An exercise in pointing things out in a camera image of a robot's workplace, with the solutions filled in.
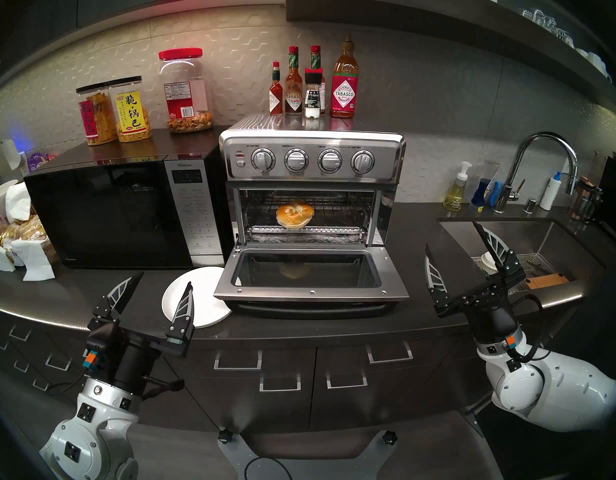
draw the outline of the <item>wall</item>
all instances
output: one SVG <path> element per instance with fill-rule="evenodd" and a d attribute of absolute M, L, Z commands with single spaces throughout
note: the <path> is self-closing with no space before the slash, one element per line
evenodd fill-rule
<path fill-rule="evenodd" d="M 564 84 L 500 56 L 452 42 L 381 29 L 350 28 L 361 71 L 360 116 L 381 116 L 407 140 L 397 199 L 440 201 L 463 160 L 484 158 L 509 168 L 519 142 L 537 131 L 564 136 L 585 169 L 593 151 L 616 151 L 616 116 Z M 157 53 L 200 46 L 215 120 L 231 124 L 267 110 L 273 60 L 286 75 L 289 45 L 320 44 L 328 72 L 348 28 L 286 22 L 277 5 L 234 6 L 164 15 L 116 27 L 55 51 L 0 89 L 0 140 L 19 150 L 60 151 L 83 142 L 75 88 L 140 74 L 153 127 L 167 119 Z M 326 89 L 330 88 L 329 79 Z M 7 167 L 0 156 L 0 172 Z M 540 197 L 565 158 L 542 141 L 527 152 L 517 182 L 522 201 Z M 561 204 L 568 197 L 559 197 Z"/>

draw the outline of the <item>oven control panel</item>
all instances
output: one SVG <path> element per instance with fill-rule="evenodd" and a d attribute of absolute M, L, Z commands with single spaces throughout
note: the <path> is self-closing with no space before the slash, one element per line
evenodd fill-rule
<path fill-rule="evenodd" d="M 221 255 L 204 161 L 191 159 L 163 163 L 191 258 Z"/>
<path fill-rule="evenodd" d="M 399 181 L 405 140 L 397 134 L 374 140 L 230 132 L 222 134 L 220 145 L 231 180 Z"/>

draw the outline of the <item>shelf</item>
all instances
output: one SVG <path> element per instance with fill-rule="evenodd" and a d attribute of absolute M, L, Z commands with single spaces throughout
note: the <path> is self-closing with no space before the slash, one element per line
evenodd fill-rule
<path fill-rule="evenodd" d="M 289 22 L 330 22 L 408 31 L 513 59 L 616 114 L 616 87 L 556 36 L 489 0 L 286 0 Z"/>

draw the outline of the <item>kitchen counter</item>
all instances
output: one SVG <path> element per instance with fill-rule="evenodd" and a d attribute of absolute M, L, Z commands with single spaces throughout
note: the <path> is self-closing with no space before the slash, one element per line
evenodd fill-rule
<path fill-rule="evenodd" d="M 386 243 L 410 299 L 401 302 L 382 317 L 347 320 L 280 320 L 255 318 L 233 312 L 223 321 L 197 329 L 197 345 L 215 347 L 255 347 L 266 341 L 268 347 L 291 347 L 359 343 L 364 336 L 408 333 L 408 337 L 460 334 L 469 331 L 461 314 L 437 317 L 426 288 L 424 247 L 428 243 L 448 291 L 460 293 L 483 281 L 480 269 L 441 225 L 440 220 L 549 220 L 559 223 L 604 267 L 613 259 L 616 245 L 597 226 L 569 220 L 563 208 L 550 212 L 537 208 L 530 218 L 521 205 L 509 204 L 504 215 L 491 210 L 480 214 L 468 206 L 458 213 L 447 212 L 440 203 L 395 203 Z M 77 270 L 54 267 L 56 278 L 23 282 L 23 269 L 15 273 L 0 271 L 0 311 L 11 315 L 86 331 L 92 309 L 101 295 L 107 294 L 134 271 Z M 133 298 L 121 315 L 122 327 L 163 336 L 168 325 L 161 311 L 161 299 L 168 285 L 182 270 L 146 271 Z M 520 312 L 535 311 L 526 301 Z"/>

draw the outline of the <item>sink grate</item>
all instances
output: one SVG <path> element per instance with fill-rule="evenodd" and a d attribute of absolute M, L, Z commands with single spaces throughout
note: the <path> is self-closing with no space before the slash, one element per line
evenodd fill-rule
<path fill-rule="evenodd" d="M 557 273 L 552 265 L 548 263 L 546 258 L 540 253 L 518 254 L 517 258 L 519 258 L 521 262 L 526 278 Z M 472 260 L 481 268 L 481 257 L 473 257 Z M 508 294 L 520 293 L 524 290 L 528 291 L 529 289 L 525 281 L 521 281 L 517 285 L 512 286 L 510 290 L 508 290 Z"/>

